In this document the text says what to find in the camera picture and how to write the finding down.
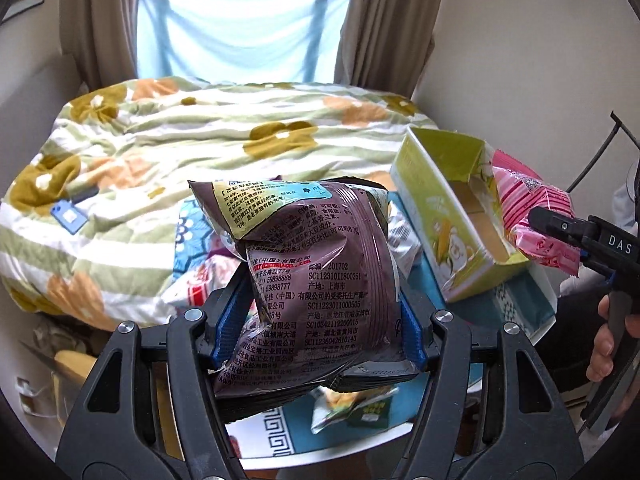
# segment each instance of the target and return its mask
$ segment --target brown curtain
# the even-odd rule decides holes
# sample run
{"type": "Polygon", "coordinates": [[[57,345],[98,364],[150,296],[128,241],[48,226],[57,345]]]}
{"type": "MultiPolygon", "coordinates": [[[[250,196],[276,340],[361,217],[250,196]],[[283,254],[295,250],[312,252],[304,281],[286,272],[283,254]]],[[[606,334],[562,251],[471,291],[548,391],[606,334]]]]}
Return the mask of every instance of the brown curtain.
{"type": "Polygon", "coordinates": [[[351,0],[334,81],[411,96],[433,50],[440,0],[351,0]]]}
{"type": "Polygon", "coordinates": [[[138,0],[60,0],[60,42],[91,90],[136,77],[138,0]]]}

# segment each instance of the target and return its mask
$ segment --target human hand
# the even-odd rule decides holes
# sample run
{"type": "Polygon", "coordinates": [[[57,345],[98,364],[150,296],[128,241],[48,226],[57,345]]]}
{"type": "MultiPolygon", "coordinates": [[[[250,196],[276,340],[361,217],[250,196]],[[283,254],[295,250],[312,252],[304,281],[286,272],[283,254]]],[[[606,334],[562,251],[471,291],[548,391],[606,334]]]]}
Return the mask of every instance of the human hand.
{"type": "MultiPolygon", "coordinates": [[[[609,319],[609,297],[605,296],[598,305],[598,314],[604,319],[609,319]]],[[[640,338],[640,315],[627,316],[625,320],[626,331],[632,337],[640,338]]],[[[591,354],[591,361],[587,368],[587,378],[590,381],[599,383],[606,376],[608,376],[613,370],[613,359],[611,353],[613,352],[614,340],[613,334],[609,327],[604,324],[598,330],[595,339],[593,340],[593,352],[591,354]]],[[[622,403],[617,408],[612,418],[619,418],[624,415],[626,410],[631,407],[634,399],[640,391],[640,377],[636,378],[634,383],[626,393],[622,403]]]]}

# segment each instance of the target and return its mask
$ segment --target bolt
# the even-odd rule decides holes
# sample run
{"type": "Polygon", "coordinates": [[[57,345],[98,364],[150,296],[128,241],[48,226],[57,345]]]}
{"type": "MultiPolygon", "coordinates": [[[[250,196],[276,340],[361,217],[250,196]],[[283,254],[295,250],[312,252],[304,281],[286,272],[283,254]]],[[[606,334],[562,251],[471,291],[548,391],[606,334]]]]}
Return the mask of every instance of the bolt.
{"type": "Polygon", "coordinates": [[[136,327],[133,321],[123,321],[118,325],[118,332],[121,334],[128,334],[136,327]]]}
{"type": "Polygon", "coordinates": [[[202,317],[202,311],[199,308],[192,308],[184,313],[184,319],[187,321],[197,321],[202,317]]]}
{"type": "Polygon", "coordinates": [[[448,323],[453,319],[453,314],[448,310],[438,310],[436,312],[436,319],[441,323],[448,323]]]}
{"type": "Polygon", "coordinates": [[[508,321],[504,324],[504,331],[510,335],[516,335],[520,333],[520,327],[517,326],[513,321],[508,321]]]}

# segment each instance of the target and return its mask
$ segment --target cardboard box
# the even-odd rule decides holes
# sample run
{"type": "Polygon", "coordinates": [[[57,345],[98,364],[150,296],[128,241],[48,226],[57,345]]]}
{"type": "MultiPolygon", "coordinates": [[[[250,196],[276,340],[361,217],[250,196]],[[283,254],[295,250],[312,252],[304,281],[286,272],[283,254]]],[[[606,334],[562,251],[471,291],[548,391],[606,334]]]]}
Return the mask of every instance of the cardboard box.
{"type": "Polygon", "coordinates": [[[504,237],[493,153],[484,140],[410,128],[391,167],[447,303],[494,288],[529,264],[504,237]]]}

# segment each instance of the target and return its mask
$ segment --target headboard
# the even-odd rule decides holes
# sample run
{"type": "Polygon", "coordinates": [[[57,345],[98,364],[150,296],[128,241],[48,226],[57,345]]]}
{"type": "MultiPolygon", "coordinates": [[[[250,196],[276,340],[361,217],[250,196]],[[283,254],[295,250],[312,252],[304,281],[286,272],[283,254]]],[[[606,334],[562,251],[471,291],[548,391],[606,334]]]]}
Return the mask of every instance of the headboard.
{"type": "Polygon", "coordinates": [[[0,104],[0,196],[47,140],[80,84],[73,57],[59,56],[0,104]]]}

